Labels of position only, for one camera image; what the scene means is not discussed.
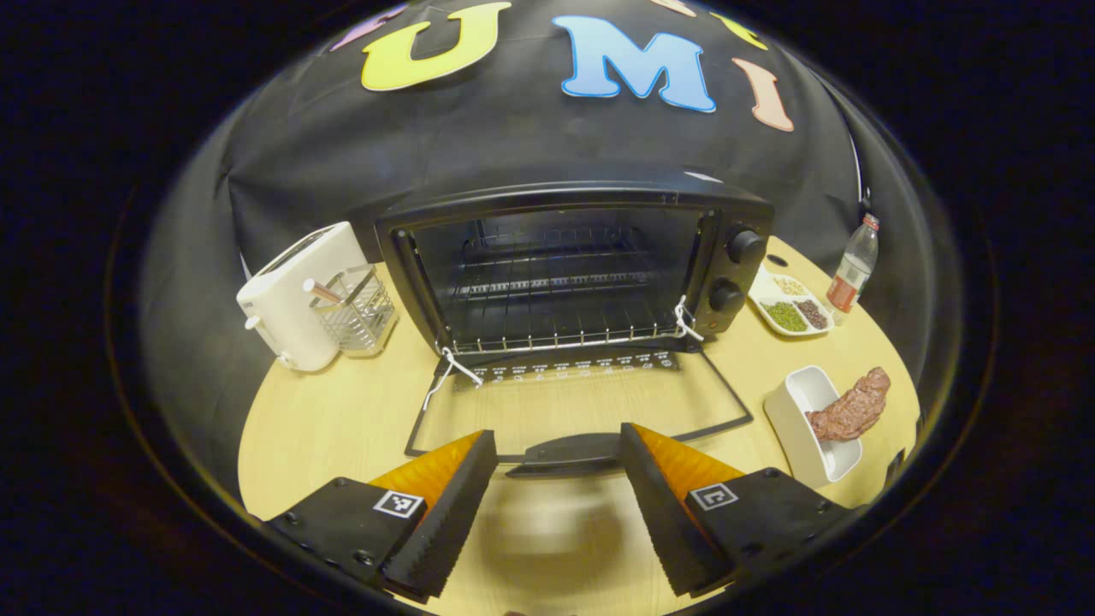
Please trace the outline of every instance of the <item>wire basket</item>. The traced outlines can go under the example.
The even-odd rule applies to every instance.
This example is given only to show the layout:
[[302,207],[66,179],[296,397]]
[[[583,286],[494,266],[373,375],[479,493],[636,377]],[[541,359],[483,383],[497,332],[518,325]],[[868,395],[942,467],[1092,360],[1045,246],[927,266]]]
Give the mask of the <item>wire basket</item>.
[[310,305],[338,349],[354,358],[371,358],[383,351],[399,315],[377,268],[366,264],[343,269],[327,288],[343,300],[316,297]]

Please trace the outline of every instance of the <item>white bowl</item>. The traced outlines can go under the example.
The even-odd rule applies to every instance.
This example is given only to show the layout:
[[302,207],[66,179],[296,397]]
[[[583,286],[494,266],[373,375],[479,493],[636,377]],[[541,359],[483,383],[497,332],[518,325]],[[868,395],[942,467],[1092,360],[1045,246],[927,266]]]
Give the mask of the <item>white bowl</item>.
[[764,399],[764,412],[787,456],[792,476],[810,488],[840,481],[863,457],[858,439],[819,442],[806,419],[806,414],[820,411],[838,398],[825,371],[806,367],[787,375]]

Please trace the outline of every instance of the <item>steak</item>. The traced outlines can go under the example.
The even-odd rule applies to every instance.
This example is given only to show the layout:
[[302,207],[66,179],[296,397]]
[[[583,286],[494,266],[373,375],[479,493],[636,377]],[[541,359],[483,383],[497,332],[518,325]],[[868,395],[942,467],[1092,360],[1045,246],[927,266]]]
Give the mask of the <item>steak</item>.
[[818,441],[852,441],[871,430],[886,408],[889,385],[886,371],[872,369],[855,382],[855,387],[825,410],[807,414],[806,419]]

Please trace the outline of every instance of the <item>blue letter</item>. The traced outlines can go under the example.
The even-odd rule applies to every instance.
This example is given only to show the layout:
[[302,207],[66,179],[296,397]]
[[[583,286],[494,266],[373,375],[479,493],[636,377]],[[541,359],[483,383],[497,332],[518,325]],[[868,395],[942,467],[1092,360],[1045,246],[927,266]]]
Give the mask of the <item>blue letter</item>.
[[665,71],[666,86],[658,91],[662,101],[705,113],[715,111],[715,101],[707,95],[700,69],[703,48],[695,43],[658,33],[645,49],[639,49],[626,34],[602,19],[561,15],[552,23],[566,28],[574,47],[574,77],[563,82],[567,94],[602,97],[619,94],[620,84],[609,79],[606,66],[612,62],[639,98],[649,95]]

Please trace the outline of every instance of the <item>water bottle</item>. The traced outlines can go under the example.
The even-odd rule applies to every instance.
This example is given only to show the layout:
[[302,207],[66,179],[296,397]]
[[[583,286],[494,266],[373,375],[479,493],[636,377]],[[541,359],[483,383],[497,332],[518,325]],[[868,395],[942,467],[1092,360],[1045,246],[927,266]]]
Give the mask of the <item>water bottle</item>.
[[844,317],[860,300],[863,284],[871,277],[878,259],[878,219],[867,213],[863,224],[852,233],[844,248],[844,258],[840,261],[837,275],[825,293],[826,310],[832,314],[834,324],[842,325]]

